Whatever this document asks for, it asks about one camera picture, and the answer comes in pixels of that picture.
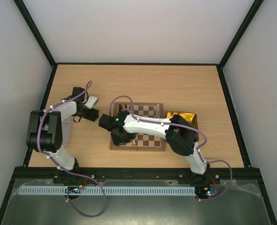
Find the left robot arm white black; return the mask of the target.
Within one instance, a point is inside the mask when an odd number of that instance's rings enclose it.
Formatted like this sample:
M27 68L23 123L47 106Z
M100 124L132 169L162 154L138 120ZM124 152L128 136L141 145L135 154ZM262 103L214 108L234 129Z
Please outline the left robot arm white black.
M64 145L64 121L71 117L96 121L99 117L99 111L93 108L98 98L88 95L87 90L74 87L72 95L56 105L30 113L27 146L44 154L59 170L71 171L77 165L77 160L68 153Z

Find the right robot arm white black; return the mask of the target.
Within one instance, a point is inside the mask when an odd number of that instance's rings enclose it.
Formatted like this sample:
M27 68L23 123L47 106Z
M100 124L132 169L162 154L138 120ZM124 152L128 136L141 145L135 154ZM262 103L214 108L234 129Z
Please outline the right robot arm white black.
M131 135L138 133L162 138L174 153L185 157L197 183L202 184L209 179L208 166L200 151L207 138L178 114L157 119L121 111L109 118L107 130L120 142L128 142Z

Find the wooden folding chess board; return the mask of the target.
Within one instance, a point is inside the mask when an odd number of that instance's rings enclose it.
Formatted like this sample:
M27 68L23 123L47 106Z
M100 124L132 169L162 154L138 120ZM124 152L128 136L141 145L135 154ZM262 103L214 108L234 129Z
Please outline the wooden folding chess board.
M164 110L162 103L134 103L133 113L139 116L150 117L150 118L164 118ZM115 146L113 141L110 141L110 150L115 151L153 151L153 152L164 152L165 151L165 140L154 136L143 133L136 134L136 144L132 145L132 142Z

